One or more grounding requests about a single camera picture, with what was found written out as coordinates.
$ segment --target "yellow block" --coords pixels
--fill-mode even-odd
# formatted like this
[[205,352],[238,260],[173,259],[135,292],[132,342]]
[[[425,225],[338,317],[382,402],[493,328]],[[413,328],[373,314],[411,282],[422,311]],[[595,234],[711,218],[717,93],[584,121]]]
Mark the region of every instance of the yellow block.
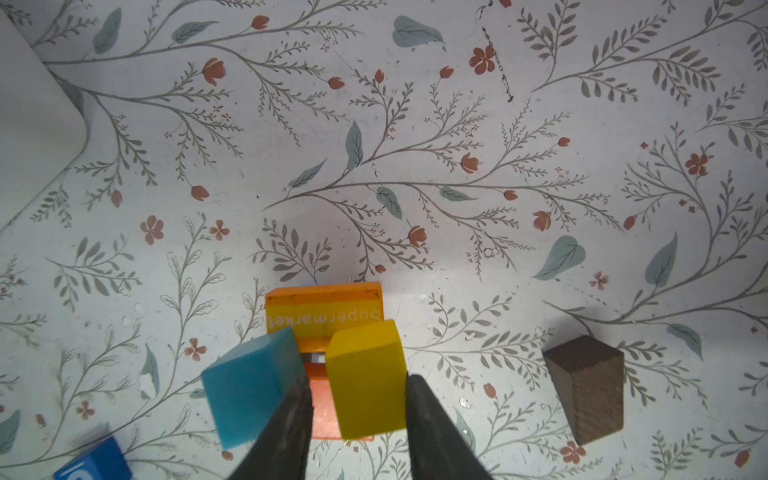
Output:
[[345,439],[406,427],[406,356],[394,320],[333,335],[328,380]]
[[293,327],[301,353],[324,352],[327,340],[315,339],[384,320],[379,282],[277,288],[264,303],[267,333]]

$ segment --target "blue block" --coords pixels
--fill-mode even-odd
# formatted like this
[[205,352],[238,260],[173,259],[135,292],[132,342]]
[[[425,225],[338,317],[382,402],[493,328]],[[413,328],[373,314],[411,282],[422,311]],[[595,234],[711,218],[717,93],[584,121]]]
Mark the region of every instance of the blue block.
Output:
[[114,437],[64,465],[54,480],[130,480],[133,478]]
[[288,389],[306,375],[293,329],[236,346],[201,375],[222,449],[255,440]]

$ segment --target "brown wooden block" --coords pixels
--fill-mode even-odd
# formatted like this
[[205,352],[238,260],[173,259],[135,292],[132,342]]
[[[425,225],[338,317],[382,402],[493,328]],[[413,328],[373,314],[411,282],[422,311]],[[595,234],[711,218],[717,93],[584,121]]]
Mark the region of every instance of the brown wooden block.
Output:
[[624,427],[624,352],[589,335],[544,352],[576,443]]

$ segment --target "floral pattern surface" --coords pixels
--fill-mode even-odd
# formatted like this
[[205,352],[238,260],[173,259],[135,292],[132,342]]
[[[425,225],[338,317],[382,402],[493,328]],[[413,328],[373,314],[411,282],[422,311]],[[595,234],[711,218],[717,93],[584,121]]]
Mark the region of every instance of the floral pattern surface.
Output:
[[[0,8],[90,131],[0,232],[0,478],[109,435],[226,478],[200,373],[356,281],[496,479],[765,477],[768,2]],[[585,333],[625,422],[578,445],[541,351]],[[411,478],[406,434],[308,478]]]

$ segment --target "small red flower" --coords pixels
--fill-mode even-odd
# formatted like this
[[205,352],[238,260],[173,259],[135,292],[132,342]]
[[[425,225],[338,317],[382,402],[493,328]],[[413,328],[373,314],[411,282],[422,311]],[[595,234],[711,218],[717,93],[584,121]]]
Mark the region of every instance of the small red flower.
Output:
[[254,27],[256,30],[264,30],[269,21],[270,18],[266,15],[256,15],[253,17],[253,22],[250,23],[250,26]]
[[96,410],[88,408],[87,400],[83,400],[83,403],[77,407],[75,411],[79,416],[83,417],[83,420],[88,420],[88,418],[92,417],[96,413]]
[[450,78],[453,75],[453,68],[443,67],[440,69],[440,78]]
[[123,203],[123,194],[121,194],[119,190],[115,190],[112,192],[110,198],[112,199],[112,204],[114,207],[120,208],[120,205]]
[[408,241],[414,247],[419,248],[420,243],[427,241],[427,233],[419,225],[416,225],[408,232]]
[[547,212],[538,211],[533,215],[536,217],[536,220],[533,220],[534,228],[538,228],[543,232],[544,230],[549,230],[549,227],[552,226],[552,219]]
[[230,229],[223,228],[224,226],[224,220],[216,220],[216,226],[210,228],[210,234],[216,235],[216,240],[221,241],[223,239],[223,235],[229,235]]
[[707,168],[704,166],[709,161],[706,155],[699,157],[696,154],[690,155],[690,160],[685,162],[685,168],[688,169],[688,173],[691,175],[706,175]]
[[476,74],[482,75],[486,70],[491,72],[496,69],[496,64],[492,60],[496,52],[491,45],[485,47],[485,51],[482,48],[476,48],[472,53],[475,55],[469,59],[469,66],[475,67]]
[[224,68],[224,62],[216,57],[205,62],[203,66],[203,78],[213,86],[216,86],[215,78],[224,78],[226,74],[227,70]]
[[576,446],[573,442],[568,442],[567,447],[560,449],[560,455],[563,455],[563,462],[578,465],[581,457],[586,456],[587,452],[583,447]]
[[589,284],[591,286],[596,286],[598,290],[605,290],[605,287],[603,285],[607,285],[608,283],[608,275],[603,275],[602,272],[597,272],[594,275],[595,280],[590,280]]
[[477,158],[470,157],[469,154],[462,157],[462,169],[468,174],[475,173],[478,170],[478,165],[480,165],[480,160]]
[[192,187],[193,199],[203,201],[204,198],[208,198],[209,196],[210,195],[208,194],[208,190],[206,190],[202,185],[195,185]]
[[736,455],[736,460],[733,461],[733,464],[739,468],[746,465],[747,461],[750,459],[750,452],[751,450],[742,450],[739,452],[739,455]]
[[146,233],[144,240],[151,245],[154,239],[163,238],[163,225],[163,221],[158,220],[154,215],[150,215],[146,222],[141,222],[141,231]]
[[190,345],[192,346],[188,346],[186,349],[184,349],[184,355],[192,355],[192,360],[199,362],[200,355],[203,355],[208,351],[208,349],[204,346],[197,346],[197,339],[190,339]]
[[344,86],[344,82],[341,81],[341,78],[339,77],[333,77],[328,80],[328,86],[331,87],[333,90],[339,90],[341,87]]
[[483,385],[482,389],[485,390],[485,394],[488,396],[488,398],[490,399],[496,398],[496,389],[493,388],[493,385],[491,385],[490,383],[486,383],[485,385]]

